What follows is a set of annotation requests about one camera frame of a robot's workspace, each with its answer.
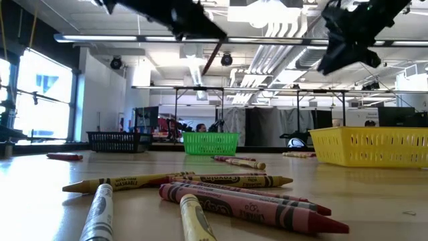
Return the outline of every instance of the gray curtain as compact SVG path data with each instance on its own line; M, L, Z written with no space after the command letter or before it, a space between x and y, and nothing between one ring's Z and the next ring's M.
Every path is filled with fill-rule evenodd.
M280 110L282 133L291 134L297 131L297 109ZM300 132L304 133L307 129L314 129L314 119L312 111L300 110Z
M224 109L225 121L224 130L229 133L240 133L238 146L245 145L245 109L244 108L226 108Z

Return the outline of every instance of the white crayon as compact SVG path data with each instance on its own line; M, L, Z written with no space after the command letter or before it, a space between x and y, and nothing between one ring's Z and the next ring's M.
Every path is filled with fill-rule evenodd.
M80 241L113 241L113 188L102 184L96 190Z

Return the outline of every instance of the crayon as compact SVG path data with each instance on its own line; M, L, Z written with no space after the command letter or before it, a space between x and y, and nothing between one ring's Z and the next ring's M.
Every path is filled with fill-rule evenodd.
M164 173L141 175L132 177L116 177L116 178L100 178L93 180L85 180L78 183L73 183L62 187L62 191L76 192L76 193L95 193L99 185L103 183L110 184L113 191L122 191L128 189L136 189L143 187L159 186L163 183L168 183L168 175L188 175L195 174L192 171L182 171L180 173Z
M205 183L213 183L227 185L230 187L280 187L284 184L293 182L293 179L281 176L213 176L213 177L173 177L171 181L180 179L190 181L201 181Z
M273 204L188 187L178 187L171 184L163 184L159 189L159 195L170 202L179 203L180 199L186 194L196 196L204 210L229 217L241 218L307 234L349 233L349 227L346 224L331 220L304 208Z
M230 165L236 165L236 166L240 166L240 167L250 167L250 168L260 169L260 170L264 170L266 168L265 163L260 163L257 161L227 159L225 162L227 162Z
M299 157L299 158L308 158L308 157L316 157L315 153L310 152L290 152L290 153L282 153L284 157Z
M212 159L216 161L226 161L227 159L238 159L238 160L246 160L246 161L257 161L254 158L249 157L225 157L225 156L213 156Z
M281 199L281 198L276 198L276 197L265 197L262 195L255 195L255 194L250 194L250 193L241 193L238 191L228 191L228 190L216 189L216 188L212 188L212 187L202 187L200 185L191 185L191 184L186 184L186 183L173 182L173 183L171 183L171 185L180 186L180 187L189 187L189 188L198 189L198 190L202 190L202 191L212 191L214 193L222 193L222 194L233 195L233 196L237 196L237 197L245 197L245 198L259 200L259 201L263 201L263 202L271 202L273 204L282 204L282 205L286 205L286 206L306 208L306 209L315 211L315 212L317 212L323 216L331 215L331 210L330 210L330 212L324 212L324 210L318 210L318 207L315 204L311 204L311 203L307 203L307 202L297 202L297 201Z
M251 189L244 189L244 188L238 188L238 187L228 187L225 185L203 183L200 181L189 181L189 180L184 180L184 179L176 180L176 182L177 183L181 182L181 183L186 183L186 184L191 184L191 185L199 185L202 187L211 187L211 188L216 188L216 189L223 189L223 190L228 190L228 191L237 191L237 192L249 193L249 194L254 194L254 195L261 195L261 196L265 196L265 197L276 197L276 198L280 198L280 199L292 200L292 201L297 201L297 202L307 202L307 203L314 204L312 202L309 202L309 200L307 200L306 198L293 197L290 195L282 195L282 194L275 194L275 193L268 193L265 191L254 191ZM325 216L330 216L332 214L332 210L330 210L329 208L326 208L326 207L321 206L319 204L314 204L314 205L316 205L319 213L323 213L323 215L325 215Z
M102 184L96 190L80 241L113 241L113 188Z
M64 161L80 161L83 159L82 155L77 155L74 153L48 153L46 154L47 158L64 160Z
M185 241L217 240L203 213L199 200L194 195L184 195L180 201L180 209Z
M170 177L212 177L212 176L237 176L237 175L267 175L266 173L219 173L219 174L191 174L191 175L170 175Z

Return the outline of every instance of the window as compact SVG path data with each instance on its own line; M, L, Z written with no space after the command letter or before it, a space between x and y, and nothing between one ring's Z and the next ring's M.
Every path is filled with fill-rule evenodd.
M18 89L70 102L73 73L71 69L31 50L21 57Z
M11 64L6 61L0 59L0 78L1 78L1 85L8 86L9 85L9 79L11 74ZM6 88L0 89L0 101L4 101L7 99L7 90ZM0 106L0 114L5 112L6 108L3 106Z
M27 136L66 139L72 81L71 69L33 50L25 51L19 65L13 128ZM35 98L32 92L53 100Z

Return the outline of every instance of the basket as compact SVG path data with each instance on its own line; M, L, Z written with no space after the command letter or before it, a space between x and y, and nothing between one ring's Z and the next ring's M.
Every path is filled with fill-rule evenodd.
M88 132L88 138L96 152L141 153L152 144L152 135L142 133Z
M183 133L189 155L235 155L239 133Z
M428 167L428 128L334 127L310 134L321 162L346 167Z

